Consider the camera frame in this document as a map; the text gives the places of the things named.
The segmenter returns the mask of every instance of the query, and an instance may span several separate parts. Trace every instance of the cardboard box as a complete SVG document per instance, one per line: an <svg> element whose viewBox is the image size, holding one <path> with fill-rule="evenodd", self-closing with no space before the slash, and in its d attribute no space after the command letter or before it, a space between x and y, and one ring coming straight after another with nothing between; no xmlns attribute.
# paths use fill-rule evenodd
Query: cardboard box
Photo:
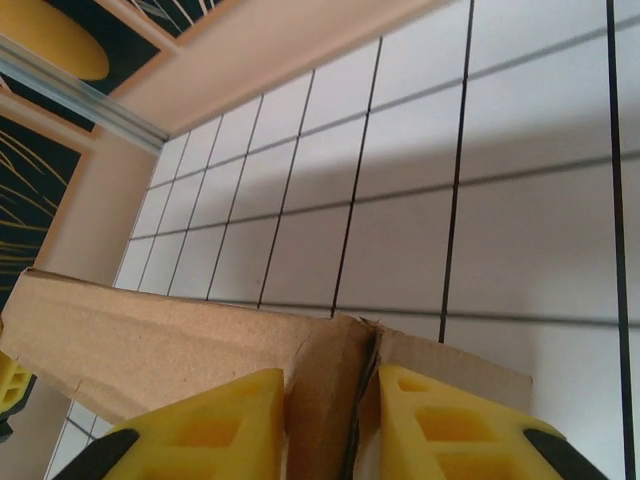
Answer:
<svg viewBox="0 0 640 480"><path fill-rule="evenodd" d="M2 318L0 350L114 423L282 368L291 479L375 476L381 362L523 411L531 396L526 375L344 315L258 312L29 270Z"/></svg>

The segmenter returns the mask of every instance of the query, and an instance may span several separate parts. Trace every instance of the yellow oval shape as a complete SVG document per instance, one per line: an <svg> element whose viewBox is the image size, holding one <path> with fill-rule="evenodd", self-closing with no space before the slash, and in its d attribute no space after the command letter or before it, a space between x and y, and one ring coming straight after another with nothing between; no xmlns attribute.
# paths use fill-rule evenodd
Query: yellow oval shape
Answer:
<svg viewBox="0 0 640 480"><path fill-rule="evenodd" d="M0 34L82 80L109 74L98 41L44 0L0 0Z"/></svg>

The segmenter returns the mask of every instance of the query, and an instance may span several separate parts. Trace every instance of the grid paper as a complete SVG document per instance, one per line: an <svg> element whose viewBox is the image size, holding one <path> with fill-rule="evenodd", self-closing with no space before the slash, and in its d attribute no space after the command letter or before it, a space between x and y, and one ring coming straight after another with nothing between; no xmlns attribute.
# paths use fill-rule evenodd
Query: grid paper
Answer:
<svg viewBox="0 0 640 480"><path fill-rule="evenodd" d="M610 12L453 2L168 142L116 287L475 353L531 374L532 413L635 478L640 3L616 2L615 35Z"/></svg>

